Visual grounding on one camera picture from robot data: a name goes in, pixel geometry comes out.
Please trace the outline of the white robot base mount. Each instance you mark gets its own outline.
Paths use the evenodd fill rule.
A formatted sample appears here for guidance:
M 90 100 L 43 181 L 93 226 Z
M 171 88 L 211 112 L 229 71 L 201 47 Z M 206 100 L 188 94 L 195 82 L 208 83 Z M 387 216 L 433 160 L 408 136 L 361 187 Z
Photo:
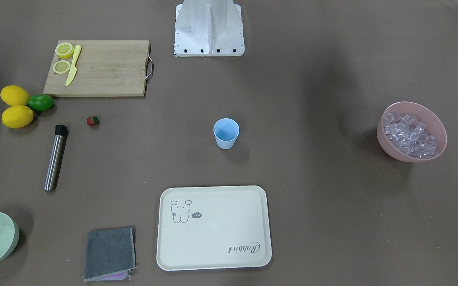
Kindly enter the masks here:
M 232 0 L 184 0 L 176 6 L 174 56 L 243 56 L 241 13 Z

